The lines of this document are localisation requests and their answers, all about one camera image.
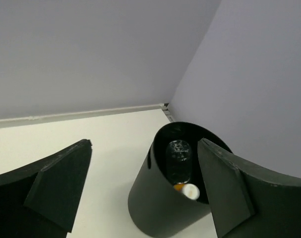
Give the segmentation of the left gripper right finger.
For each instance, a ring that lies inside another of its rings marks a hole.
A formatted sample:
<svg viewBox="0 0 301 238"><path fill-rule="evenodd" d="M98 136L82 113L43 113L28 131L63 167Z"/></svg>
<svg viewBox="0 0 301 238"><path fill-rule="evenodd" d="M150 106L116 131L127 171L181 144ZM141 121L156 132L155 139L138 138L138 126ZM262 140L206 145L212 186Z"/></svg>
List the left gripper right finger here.
<svg viewBox="0 0 301 238"><path fill-rule="evenodd" d="M301 238L301 178L243 159L202 139L199 164L220 238Z"/></svg>

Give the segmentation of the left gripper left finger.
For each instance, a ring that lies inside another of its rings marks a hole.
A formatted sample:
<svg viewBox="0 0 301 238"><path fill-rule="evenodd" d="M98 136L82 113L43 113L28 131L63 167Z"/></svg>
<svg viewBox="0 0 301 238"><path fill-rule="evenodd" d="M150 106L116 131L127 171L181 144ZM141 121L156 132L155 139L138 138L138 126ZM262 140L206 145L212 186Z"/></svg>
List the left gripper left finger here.
<svg viewBox="0 0 301 238"><path fill-rule="evenodd" d="M92 156L82 139L0 175L0 238L64 238L71 233Z"/></svg>

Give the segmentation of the crushed clear bottle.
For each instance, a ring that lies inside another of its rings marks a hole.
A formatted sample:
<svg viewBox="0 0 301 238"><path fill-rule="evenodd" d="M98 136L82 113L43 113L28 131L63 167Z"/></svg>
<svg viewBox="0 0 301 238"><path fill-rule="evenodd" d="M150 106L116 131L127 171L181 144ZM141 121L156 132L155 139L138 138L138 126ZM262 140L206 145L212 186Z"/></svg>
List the crushed clear bottle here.
<svg viewBox="0 0 301 238"><path fill-rule="evenodd" d="M192 174L192 148L184 140L171 141L166 147L166 178L171 184L187 183Z"/></svg>

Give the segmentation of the orange juice bottle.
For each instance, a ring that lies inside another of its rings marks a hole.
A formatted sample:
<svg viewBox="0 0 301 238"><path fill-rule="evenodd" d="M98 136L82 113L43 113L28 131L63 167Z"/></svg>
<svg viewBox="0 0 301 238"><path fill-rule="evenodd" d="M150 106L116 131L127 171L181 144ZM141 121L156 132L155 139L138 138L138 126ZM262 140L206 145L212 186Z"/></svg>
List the orange juice bottle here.
<svg viewBox="0 0 301 238"><path fill-rule="evenodd" d="M173 185L176 191L181 192L184 196L191 200L197 200L200 197L199 188L192 183L179 183Z"/></svg>

